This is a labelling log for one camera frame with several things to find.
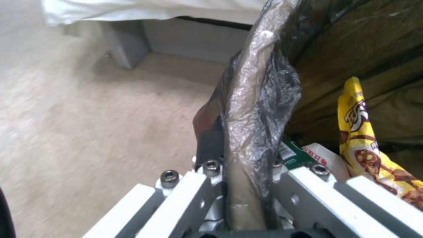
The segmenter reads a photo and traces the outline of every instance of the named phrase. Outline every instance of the hex socket bolt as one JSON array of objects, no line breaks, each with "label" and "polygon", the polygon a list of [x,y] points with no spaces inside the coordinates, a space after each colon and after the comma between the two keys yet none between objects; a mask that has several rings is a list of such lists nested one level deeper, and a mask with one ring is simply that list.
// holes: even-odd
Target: hex socket bolt
[{"label": "hex socket bolt", "polygon": [[174,188],[179,182],[179,174],[173,169],[166,170],[160,176],[160,182],[164,188]]},{"label": "hex socket bolt", "polygon": [[327,181],[330,175],[330,171],[321,164],[315,164],[310,167],[310,170],[324,181]]},{"label": "hex socket bolt", "polygon": [[208,160],[204,162],[203,173],[208,177],[217,176],[220,173],[220,162],[218,160]]}]

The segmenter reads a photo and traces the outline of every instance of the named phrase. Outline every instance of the wrapped object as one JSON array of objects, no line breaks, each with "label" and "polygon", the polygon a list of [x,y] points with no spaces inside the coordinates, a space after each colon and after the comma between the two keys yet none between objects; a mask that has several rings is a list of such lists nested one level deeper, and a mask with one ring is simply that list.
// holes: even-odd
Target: wrapped object
[{"label": "wrapped object", "polygon": [[379,150],[358,78],[345,82],[338,100],[340,151],[351,176],[364,175],[423,210],[423,183]]},{"label": "wrapped object", "polygon": [[353,0],[269,0],[242,51],[195,115],[198,141],[222,120],[227,217],[232,229],[275,227],[272,164],[284,127],[301,98],[292,63],[324,26],[357,5]]}]

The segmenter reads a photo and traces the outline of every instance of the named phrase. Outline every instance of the snack package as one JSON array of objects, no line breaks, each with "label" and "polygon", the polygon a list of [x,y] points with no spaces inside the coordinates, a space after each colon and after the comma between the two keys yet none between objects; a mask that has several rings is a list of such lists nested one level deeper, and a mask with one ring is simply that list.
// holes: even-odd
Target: snack package
[{"label": "snack package", "polygon": [[423,183],[379,151],[356,77],[345,82],[339,97],[338,124],[340,152],[350,175],[364,175],[423,211]]},{"label": "snack package", "polygon": [[302,149],[317,162],[326,166],[335,176],[336,180],[345,181],[350,178],[341,156],[318,143],[303,146]]}]

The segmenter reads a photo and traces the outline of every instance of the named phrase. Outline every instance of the plastic bag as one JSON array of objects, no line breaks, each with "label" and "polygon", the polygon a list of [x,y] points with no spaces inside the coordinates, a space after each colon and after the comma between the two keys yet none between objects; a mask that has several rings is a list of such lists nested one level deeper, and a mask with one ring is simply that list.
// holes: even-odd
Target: plastic bag
[{"label": "plastic bag", "polygon": [[272,164],[285,124],[301,97],[298,74],[290,62],[325,24],[352,8],[353,1],[268,1],[242,51],[194,117],[197,138],[222,117],[232,229],[274,226]]}]

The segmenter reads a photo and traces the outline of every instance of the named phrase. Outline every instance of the barcode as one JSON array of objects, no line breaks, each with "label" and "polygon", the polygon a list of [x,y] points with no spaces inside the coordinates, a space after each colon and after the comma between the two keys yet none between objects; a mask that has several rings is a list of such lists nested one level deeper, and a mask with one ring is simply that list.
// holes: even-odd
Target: barcode
[{"label": "barcode", "polygon": [[282,160],[286,160],[292,156],[296,156],[297,154],[292,151],[285,143],[281,142],[279,145],[279,154]]}]

